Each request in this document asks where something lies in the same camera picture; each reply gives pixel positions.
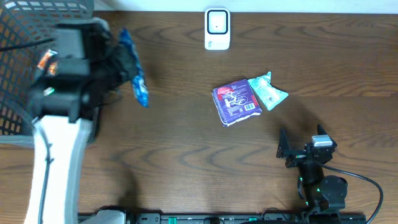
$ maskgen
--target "purple package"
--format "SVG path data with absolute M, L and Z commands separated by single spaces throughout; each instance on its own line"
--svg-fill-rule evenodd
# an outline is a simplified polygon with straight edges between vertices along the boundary
M 261 114 L 261 108 L 244 79 L 213 90 L 213 99 L 224 127 Z

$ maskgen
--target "brown wooden surface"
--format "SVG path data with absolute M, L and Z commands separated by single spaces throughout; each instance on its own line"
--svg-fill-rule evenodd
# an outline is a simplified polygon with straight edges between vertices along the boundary
M 298 171 L 275 153 L 280 127 L 302 147 L 316 124 L 339 144 L 328 164 L 379 182 L 375 223 L 398 220 L 398 16 L 231 15 L 229 50 L 203 46 L 203 13 L 99 12 L 127 27 L 147 75 L 150 108 L 122 87 L 85 153 L 80 211 L 123 205 L 163 212 L 262 212 L 304 207 Z M 223 128 L 212 89 L 272 71 L 289 97 L 271 112 Z M 0 148 L 0 223 L 21 223 L 34 152 Z M 376 207 L 379 193 L 348 181 L 346 210 Z

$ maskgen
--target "barcode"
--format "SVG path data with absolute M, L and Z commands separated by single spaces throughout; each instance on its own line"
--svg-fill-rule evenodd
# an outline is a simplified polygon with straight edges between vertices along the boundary
M 244 105 L 244 109 L 246 109 L 246 111 L 252 110 L 254 108 L 255 108 L 254 103 L 251 103 L 249 105 Z

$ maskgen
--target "gray plastic basket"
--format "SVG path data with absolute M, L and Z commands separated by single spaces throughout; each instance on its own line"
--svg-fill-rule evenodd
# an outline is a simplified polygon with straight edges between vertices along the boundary
M 0 2 L 0 48 L 50 38 L 56 22 L 90 18 L 94 9 L 93 0 Z M 53 43 L 48 43 L 0 52 L 0 135 L 30 133 L 4 101 L 16 101 L 25 108 L 34 69 L 43 52 L 53 48 Z

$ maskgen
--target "white backdrop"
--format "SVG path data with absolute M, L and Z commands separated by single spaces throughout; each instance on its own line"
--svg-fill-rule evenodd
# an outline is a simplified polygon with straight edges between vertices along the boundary
M 204 12 L 332 12 L 398 14 L 398 0 L 95 0 L 96 10 Z

